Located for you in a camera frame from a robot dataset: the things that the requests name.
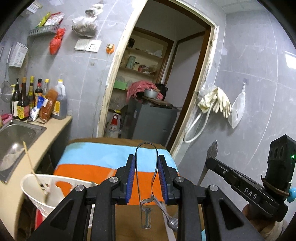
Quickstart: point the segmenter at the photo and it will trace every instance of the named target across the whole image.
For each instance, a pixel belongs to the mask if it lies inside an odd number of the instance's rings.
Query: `countertop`
[[[49,147],[71,120],[72,116],[67,116],[63,120],[51,118],[48,123],[44,125],[37,122],[34,123],[47,128],[28,150],[35,170]],[[20,181],[29,173],[31,173],[29,160],[27,156],[24,155],[8,183],[4,184],[0,182],[0,218],[14,239],[16,239],[17,224],[24,198],[24,193],[20,188]]]

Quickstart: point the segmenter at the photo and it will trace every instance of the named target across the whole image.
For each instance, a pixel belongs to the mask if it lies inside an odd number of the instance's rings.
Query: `pink cloth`
[[[146,80],[140,80],[140,81],[137,81],[137,82],[133,83],[128,88],[128,93],[126,95],[126,103],[129,102],[129,99],[132,96],[137,97],[137,93],[138,92],[144,92],[145,89],[157,90],[157,87],[152,82],[149,82],[149,81],[146,81]],[[157,94],[157,99],[159,99],[159,100],[163,99],[163,95],[160,92],[158,92],[158,94]]]

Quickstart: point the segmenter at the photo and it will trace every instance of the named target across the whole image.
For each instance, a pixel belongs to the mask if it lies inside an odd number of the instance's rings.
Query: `white door frame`
[[[110,66],[110,70],[108,73],[107,77],[107,84],[106,84],[106,90],[103,96],[103,101],[102,101],[102,108],[98,120],[98,127],[97,127],[97,137],[102,137],[104,135],[104,130],[105,130],[105,124],[106,124],[106,118],[107,118],[107,113],[108,113],[108,107],[109,107],[109,102],[111,99],[111,94],[113,91],[113,85],[115,83],[115,78],[120,66],[120,62],[123,56],[123,53],[126,49],[126,46],[128,44],[128,40],[132,34],[132,31],[138,21],[138,18],[140,14],[143,11],[144,6],[146,5],[148,0],[133,0],[134,10],[126,24],[126,27],[122,33],[122,36],[120,38],[120,41],[118,43],[118,46],[115,50],[115,57],[113,58],[113,61]],[[204,13],[202,13],[200,10],[194,8],[190,4],[182,1],[182,0],[169,0],[182,8],[186,9],[187,11],[190,11],[191,13],[195,14],[198,16],[200,19],[205,21],[210,27],[211,27],[211,33],[210,33],[210,40],[207,46],[207,51],[205,54],[205,59],[202,65],[202,69],[200,72],[200,76],[195,88],[195,91],[199,91],[199,87],[205,82],[205,79],[209,73],[209,70],[212,66],[212,62],[214,59],[214,54],[216,51],[216,45],[217,45],[217,37],[218,37],[218,31],[219,27],[215,25],[215,23]],[[176,137],[176,140],[171,148],[170,154],[174,158],[183,142],[183,136],[185,134],[185,128],[188,120],[190,119],[190,116],[192,114],[193,108],[195,107],[197,101],[197,95],[193,95],[190,106],[187,110],[186,116],[184,118],[184,121],[181,125],[181,128],[179,130],[179,133]]]

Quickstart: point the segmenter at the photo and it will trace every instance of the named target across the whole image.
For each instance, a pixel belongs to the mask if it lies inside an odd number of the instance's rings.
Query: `stainless steel sink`
[[[14,169],[24,156],[25,151],[22,142],[26,142],[29,149],[45,130],[46,127],[44,126],[18,120],[11,120],[0,128],[0,180],[2,182],[8,182]]]

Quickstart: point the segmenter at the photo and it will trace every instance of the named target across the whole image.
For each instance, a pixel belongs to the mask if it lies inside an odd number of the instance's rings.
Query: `light blue knob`
[[[287,202],[293,202],[296,198],[296,188],[291,188],[289,193],[290,196],[287,197]]]

